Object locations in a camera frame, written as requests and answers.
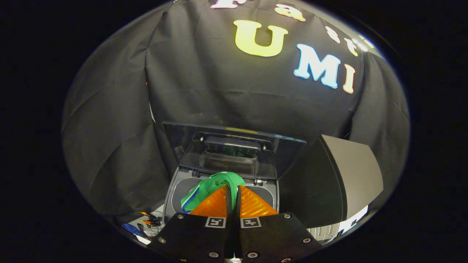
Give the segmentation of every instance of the black fabric backdrop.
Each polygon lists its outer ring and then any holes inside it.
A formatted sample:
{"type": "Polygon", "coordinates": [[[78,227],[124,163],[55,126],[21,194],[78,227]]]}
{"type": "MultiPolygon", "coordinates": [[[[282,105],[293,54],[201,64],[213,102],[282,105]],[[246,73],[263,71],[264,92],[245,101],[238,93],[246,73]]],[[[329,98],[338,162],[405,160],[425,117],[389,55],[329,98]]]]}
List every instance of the black fabric backdrop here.
{"type": "MultiPolygon", "coordinates": [[[[381,207],[402,172],[410,137],[404,91],[387,62],[359,49],[353,56],[343,40],[351,37],[304,9],[306,22],[275,13],[277,3],[287,2],[211,9],[214,3],[179,0],[146,13],[104,41],[77,73],[65,103],[63,147],[72,178],[93,208],[120,216],[162,204],[176,167],[162,121],[304,139],[299,162],[284,175],[289,179],[311,171],[309,150],[321,134],[349,134],[377,158],[385,190],[369,208],[381,207]],[[256,37],[261,45],[271,41],[266,26],[287,28],[282,51],[266,58],[240,51],[235,20],[264,25],[256,37]],[[354,93],[295,76],[299,43],[312,46],[320,59],[340,58],[339,87],[344,64],[352,65],[354,93]]],[[[280,198],[294,199],[293,193],[280,189],[280,198]]]]}
{"type": "MultiPolygon", "coordinates": [[[[301,262],[461,262],[466,258],[457,242],[464,222],[462,155],[457,154],[465,68],[462,8],[455,2],[417,0],[316,3],[356,16],[401,54],[402,59],[388,59],[408,84],[412,140],[407,168],[383,209],[343,241],[301,262]]],[[[3,258],[166,262],[123,238],[85,201],[65,164],[60,127],[63,101],[85,59],[112,33],[160,3],[5,4],[2,107],[4,131],[11,133],[2,141],[8,153],[3,186],[15,191],[2,192],[7,219],[3,258]]]]}

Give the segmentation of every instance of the orange gripper pad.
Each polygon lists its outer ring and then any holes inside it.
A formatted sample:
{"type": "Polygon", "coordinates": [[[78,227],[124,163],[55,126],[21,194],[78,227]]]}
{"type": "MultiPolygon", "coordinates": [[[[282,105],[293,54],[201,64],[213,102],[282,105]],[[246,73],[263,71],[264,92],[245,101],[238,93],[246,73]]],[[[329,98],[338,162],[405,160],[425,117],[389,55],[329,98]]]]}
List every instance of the orange gripper pad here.
{"type": "Polygon", "coordinates": [[[153,223],[151,223],[151,221],[146,221],[146,220],[142,220],[142,219],[140,219],[140,221],[147,224],[147,225],[149,225],[149,226],[153,225],[153,223]]]}
{"type": "Polygon", "coordinates": [[[190,214],[207,217],[227,217],[226,188],[227,185],[224,185],[214,191],[210,196],[203,200],[203,202],[195,207],[190,214]]]}
{"type": "Polygon", "coordinates": [[[251,218],[277,215],[278,212],[273,209],[265,200],[243,185],[241,187],[241,214],[240,218],[251,218]]]}

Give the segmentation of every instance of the blue object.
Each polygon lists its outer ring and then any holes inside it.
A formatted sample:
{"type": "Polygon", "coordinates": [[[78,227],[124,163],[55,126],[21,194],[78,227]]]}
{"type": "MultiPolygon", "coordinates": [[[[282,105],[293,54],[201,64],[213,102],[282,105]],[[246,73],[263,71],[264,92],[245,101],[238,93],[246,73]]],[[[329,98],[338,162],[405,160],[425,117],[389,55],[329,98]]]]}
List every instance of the blue object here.
{"type": "Polygon", "coordinates": [[[136,228],[135,226],[132,226],[130,224],[123,224],[122,225],[128,232],[132,233],[132,234],[135,234],[135,235],[138,235],[138,236],[141,236],[141,237],[144,237],[141,232],[138,230],[138,228],[136,228]]]}
{"type": "Polygon", "coordinates": [[[185,211],[185,206],[186,206],[188,203],[190,203],[190,201],[195,197],[195,195],[197,194],[197,192],[198,192],[199,189],[200,189],[200,188],[197,187],[197,189],[195,190],[195,192],[193,193],[193,195],[190,197],[190,199],[188,199],[187,202],[185,202],[185,204],[183,204],[182,211],[183,211],[184,213],[187,213],[187,214],[188,214],[188,213],[192,212],[192,211],[185,211]]]}

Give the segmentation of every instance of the yellow letter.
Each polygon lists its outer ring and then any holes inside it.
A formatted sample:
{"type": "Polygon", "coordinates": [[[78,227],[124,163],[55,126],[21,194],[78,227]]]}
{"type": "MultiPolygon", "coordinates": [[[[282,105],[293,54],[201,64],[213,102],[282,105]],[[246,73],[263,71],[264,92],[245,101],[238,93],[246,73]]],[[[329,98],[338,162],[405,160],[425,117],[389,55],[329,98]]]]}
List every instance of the yellow letter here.
{"type": "Polygon", "coordinates": [[[282,4],[277,4],[276,5],[277,8],[275,8],[275,11],[276,13],[280,14],[280,15],[284,15],[284,16],[289,16],[289,17],[292,17],[296,20],[299,20],[299,21],[302,21],[304,22],[306,19],[302,16],[302,13],[293,8],[293,7],[289,7],[289,6],[286,6],[286,5],[282,5],[282,4]]]}
{"type": "Polygon", "coordinates": [[[354,55],[354,56],[358,56],[358,54],[354,51],[356,49],[356,46],[352,43],[351,40],[345,38],[346,42],[348,42],[348,49],[351,51],[351,53],[354,55]]]}
{"type": "Polygon", "coordinates": [[[354,92],[352,89],[352,84],[356,70],[354,70],[354,68],[348,64],[345,64],[344,67],[346,68],[346,82],[343,85],[343,90],[352,94],[354,92]]]}
{"type": "Polygon", "coordinates": [[[262,27],[260,23],[248,20],[236,20],[234,21],[234,25],[237,26],[235,34],[235,44],[237,47],[247,54],[262,57],[278,55],[283,49],[284,35],[288,33],[284,28],[268,26],[268,29],[273,32],[271,44],[269,46],[260,46],[255,43],[257,29],[262,27]]]}

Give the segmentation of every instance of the open lid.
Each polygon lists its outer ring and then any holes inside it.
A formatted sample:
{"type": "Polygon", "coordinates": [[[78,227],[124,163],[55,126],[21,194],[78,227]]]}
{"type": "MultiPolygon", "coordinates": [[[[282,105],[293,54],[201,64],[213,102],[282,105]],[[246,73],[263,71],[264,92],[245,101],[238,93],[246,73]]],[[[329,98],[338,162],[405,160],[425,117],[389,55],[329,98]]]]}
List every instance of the open lid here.
{"type": "Polygon", "coordinates": [[[235,172],[243,178],[279,179],[306,141],[230,127],[163,122],[182,168],[235,172]]]}

